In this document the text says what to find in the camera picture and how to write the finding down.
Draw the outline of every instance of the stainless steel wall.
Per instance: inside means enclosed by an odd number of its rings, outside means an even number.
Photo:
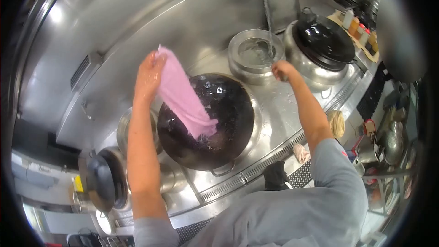
[[[138,65],[158,44],[189,68],[225,49],[236,33],[265,25],[262,0],[171,1],[58,0],[27,63],[22,118],[58,130],[61,144],[94,146],[130,107]],[[103,54],[104,63],[73,97],[69,79],[90,51]],[[81,101],[88,102],[94,121],[86,119]]]
[[[73,94],[69,80],[90,51],[105,53],[130,28],[171,0],[57,0],[39,30],[26,63],[22,118],[51,132]]]

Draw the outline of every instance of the black cloth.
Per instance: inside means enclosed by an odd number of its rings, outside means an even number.
[[[288,181],[287,173],[284,171],[285,162],[278,161],[268,165],[263,174],[265,178],[266,191],[280,191],[289,189],[285,182]]]

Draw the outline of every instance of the gray sleeve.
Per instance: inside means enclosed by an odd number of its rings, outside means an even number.
[[[327,187],[364,198],[364,183],[343,147],[334,139],[322,140],[311,159],[311,175],[316,187]]]
[[[177,247],[179,236],[169,221],[142,217],[134,220],[134,242],[136,247]]]

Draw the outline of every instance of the yellow label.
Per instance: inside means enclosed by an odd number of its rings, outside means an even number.
[[[82,183],[81,183],[81,176],[79,175],[75,177],[75,188],[77,192],[84,193],[84,189],[82,188]]]

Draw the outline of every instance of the black wok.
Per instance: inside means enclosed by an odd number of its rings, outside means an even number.
[[[116,156],[103,149],[91,158],[87,170],[88,194],[96,209],[108,214],[112,208],[122,208],[127,199],[127,186]]]
[[[233,167],[246,147],[253,132],[255,113],[246,90],[228,76],[202,74],[190,78],[190,82],[209,116],[218,120],[217,133],[193,139],[180,119],[163,103],[158,114],[158,137],[163,149],[180,165],[210,170],[217,175],[214,169],[228,163]]]

